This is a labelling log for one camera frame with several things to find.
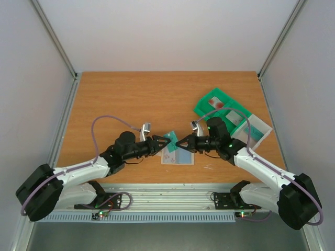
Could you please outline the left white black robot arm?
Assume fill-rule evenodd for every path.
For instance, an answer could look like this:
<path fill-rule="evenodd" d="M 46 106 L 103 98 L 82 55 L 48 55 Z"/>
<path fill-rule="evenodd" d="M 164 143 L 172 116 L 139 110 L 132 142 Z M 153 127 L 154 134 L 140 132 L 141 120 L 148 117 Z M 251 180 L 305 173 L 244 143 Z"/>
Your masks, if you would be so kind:
<path fill-rule="evenodd" d="M 125 131 L 105 151 L 94 159 L 67 167 L 38 166 L 20 185 L 15 195 L 21 204 L 21 214 L 39 221 L 50 214 L 67 188 L 94 179 L 105 178 L 123 169 L 129 159 L 156 155 L 169 143 L 169 138 L 148 136 L 138 142 L 135 135 Z"/>

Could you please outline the teal card with stripe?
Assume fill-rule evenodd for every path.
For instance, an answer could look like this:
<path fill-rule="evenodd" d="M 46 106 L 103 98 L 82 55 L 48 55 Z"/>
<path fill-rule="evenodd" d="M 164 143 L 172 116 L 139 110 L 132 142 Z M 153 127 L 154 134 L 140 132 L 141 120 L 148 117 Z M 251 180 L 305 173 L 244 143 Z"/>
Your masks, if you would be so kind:
<path fill-rule="evenodd" d="M 170 139 L 170 143 L 167 145 L 167 150 L 172 153 L 177 150 L 176 142 L 178 141 L 176 133 L 170 131 L 164 135 L 165 138 Z"/>

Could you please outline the beige card holder wallet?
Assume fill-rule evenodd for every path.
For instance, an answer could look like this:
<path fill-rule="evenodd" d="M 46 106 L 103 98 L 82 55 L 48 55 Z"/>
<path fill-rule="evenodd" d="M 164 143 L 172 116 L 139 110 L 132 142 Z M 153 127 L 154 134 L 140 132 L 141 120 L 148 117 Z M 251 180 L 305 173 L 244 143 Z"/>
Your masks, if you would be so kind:
<path fill-rule="evenodd" d="M 176 150 L 176 164 L 173 165 L 194 165 L 194 154 L 178 148 Z"/>

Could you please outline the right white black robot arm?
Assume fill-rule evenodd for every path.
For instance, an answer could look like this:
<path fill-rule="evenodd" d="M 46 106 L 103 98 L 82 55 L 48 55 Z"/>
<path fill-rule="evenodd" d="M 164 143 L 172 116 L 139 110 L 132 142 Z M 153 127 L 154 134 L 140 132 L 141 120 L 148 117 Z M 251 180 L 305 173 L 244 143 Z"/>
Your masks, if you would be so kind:
<path fill-rule="evenodd" d="M 216 151 L 219 158 L 258 178 L 265 187 L 239 184 L 231 194 L 232 204 L 243 207 L 254 204 L 278 214 L 289 227 L 300 230 L 304 225 L 318 226 L 324 220 L 322 205 L 309 176 L 283 170 L 239 139 L 232 138 L 221 118 L 207 121 L 208 135 L 193 121 L 193 133 L 176 143 L 186 151 L 203 153 Z"/>

